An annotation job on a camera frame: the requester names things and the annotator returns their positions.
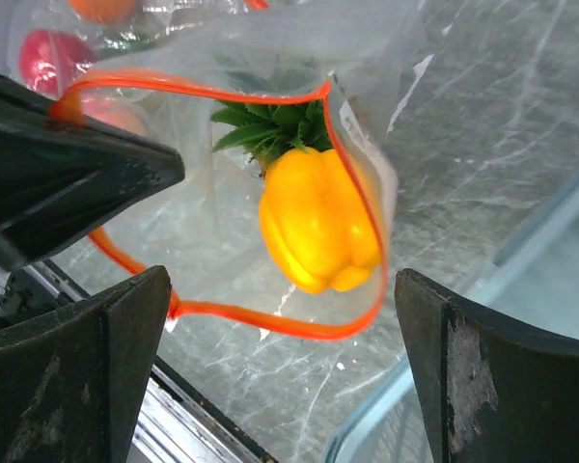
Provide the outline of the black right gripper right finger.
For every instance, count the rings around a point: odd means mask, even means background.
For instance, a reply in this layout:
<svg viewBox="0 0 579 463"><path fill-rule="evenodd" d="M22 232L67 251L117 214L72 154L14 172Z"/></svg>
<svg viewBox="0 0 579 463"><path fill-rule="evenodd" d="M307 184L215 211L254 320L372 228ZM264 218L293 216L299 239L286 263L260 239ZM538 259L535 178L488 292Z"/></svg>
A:
<svg viewBox="0 0 579 463"><path fill-rule="evenodd" d="M413 269L395 306L436 462L579 462L579 340Z"/></svg>

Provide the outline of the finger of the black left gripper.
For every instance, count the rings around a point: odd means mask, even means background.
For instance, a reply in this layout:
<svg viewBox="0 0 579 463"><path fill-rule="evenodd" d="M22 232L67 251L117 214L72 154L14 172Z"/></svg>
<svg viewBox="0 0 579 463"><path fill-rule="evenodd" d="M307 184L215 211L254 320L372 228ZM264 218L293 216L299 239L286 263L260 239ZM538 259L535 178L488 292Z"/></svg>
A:
<svg viewBox="0 0 579 463"><path fill-rule="evenodd" d="M60 121L52 102L0 74L0 266L61 252L185 177L176 150L91 118Z"/></svg>

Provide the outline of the toy orange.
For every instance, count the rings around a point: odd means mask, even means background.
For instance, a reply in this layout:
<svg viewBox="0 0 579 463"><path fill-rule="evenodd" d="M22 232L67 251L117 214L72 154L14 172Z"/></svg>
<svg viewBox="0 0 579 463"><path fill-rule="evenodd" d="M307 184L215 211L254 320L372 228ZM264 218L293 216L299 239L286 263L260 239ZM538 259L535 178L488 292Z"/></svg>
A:
<svg viewBox="0 0 579 463"><path fill-rule="evenodd" d="M96 24L114 24L132 17L138 8L136 0L68 0L82 18Z"/></svg>

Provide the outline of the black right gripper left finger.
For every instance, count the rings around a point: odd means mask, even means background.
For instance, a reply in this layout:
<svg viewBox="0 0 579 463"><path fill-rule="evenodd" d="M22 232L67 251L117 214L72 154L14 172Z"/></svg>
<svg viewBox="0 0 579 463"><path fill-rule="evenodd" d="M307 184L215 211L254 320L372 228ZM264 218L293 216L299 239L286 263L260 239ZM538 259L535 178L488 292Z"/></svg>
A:
<svg viewBox="0 0 579 463"><path fill-rule="evenodd" d="M171 296L152 267L72 301L25 270L2 297L0 462L124 462Z"/></svg>

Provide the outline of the small yellow toy fruit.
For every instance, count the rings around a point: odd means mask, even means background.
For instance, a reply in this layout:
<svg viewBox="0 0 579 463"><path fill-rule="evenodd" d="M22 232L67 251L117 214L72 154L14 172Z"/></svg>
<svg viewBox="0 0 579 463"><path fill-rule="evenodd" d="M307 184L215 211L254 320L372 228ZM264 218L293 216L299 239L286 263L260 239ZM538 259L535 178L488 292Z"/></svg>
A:
<svg viewBox="0 0 579 463"><path fill-rule="evenodd" d="M275 160L259 221L272 260L307 293L352 291L381 263L375 228L335 150L293 149Z"/></svg>

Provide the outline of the clear orange zip top bag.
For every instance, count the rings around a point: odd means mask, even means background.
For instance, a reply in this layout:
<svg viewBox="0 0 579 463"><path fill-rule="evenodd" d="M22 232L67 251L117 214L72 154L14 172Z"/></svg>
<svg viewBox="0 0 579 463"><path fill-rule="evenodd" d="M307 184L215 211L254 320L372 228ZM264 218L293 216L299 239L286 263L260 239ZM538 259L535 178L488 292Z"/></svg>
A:
<svg viewBox="0 0 579 463"><path fill-rule="evenodd" d="M94 64L162 48L175 62L188 53L180 32L251 8L248 1L21 1L9 38L9 65L27 89L18 116L39 130L52 100ZM195 98L157 91L107 91L82 108L139 135L183 137L206 127Z"/></svg>

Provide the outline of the green yellow toy mango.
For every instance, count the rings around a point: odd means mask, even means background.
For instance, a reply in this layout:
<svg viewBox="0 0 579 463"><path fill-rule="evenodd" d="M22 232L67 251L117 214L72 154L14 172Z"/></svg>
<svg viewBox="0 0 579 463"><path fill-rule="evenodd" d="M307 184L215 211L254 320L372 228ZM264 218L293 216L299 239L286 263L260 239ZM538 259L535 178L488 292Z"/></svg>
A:
<svg viewBox="0 0 579 463"><path fill-rule="evenodd" d="M110 59L154 48L156 43L157 38L155 37L132 32L105 36L96 48L96 56L100 60Z"/></svg>

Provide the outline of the toy peach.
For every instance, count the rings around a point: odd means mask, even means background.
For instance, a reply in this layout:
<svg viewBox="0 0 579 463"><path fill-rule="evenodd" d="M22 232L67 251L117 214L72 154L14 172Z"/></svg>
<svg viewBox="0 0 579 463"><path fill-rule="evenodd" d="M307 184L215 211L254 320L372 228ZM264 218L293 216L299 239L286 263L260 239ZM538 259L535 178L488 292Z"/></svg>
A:
<svg viewBox="0 0 579 463"><path fill-rule="evenodd" d="M147 129L142 120L124 103L103 95L85 95L81 109L88 117L138 136L145 136Z"/></svg>

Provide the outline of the red toy apple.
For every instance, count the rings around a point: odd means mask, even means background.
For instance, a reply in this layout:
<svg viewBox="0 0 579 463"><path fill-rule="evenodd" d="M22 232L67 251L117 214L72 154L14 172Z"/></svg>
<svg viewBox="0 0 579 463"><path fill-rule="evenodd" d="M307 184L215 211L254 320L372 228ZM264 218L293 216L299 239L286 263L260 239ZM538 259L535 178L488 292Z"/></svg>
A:
<svg viewBox="0 0 579 463"><path fill-rule="evenodd" d="M75 35L35 29L20 46L18 70L28 88L57 97L96 61L95 52Z"/></svg>

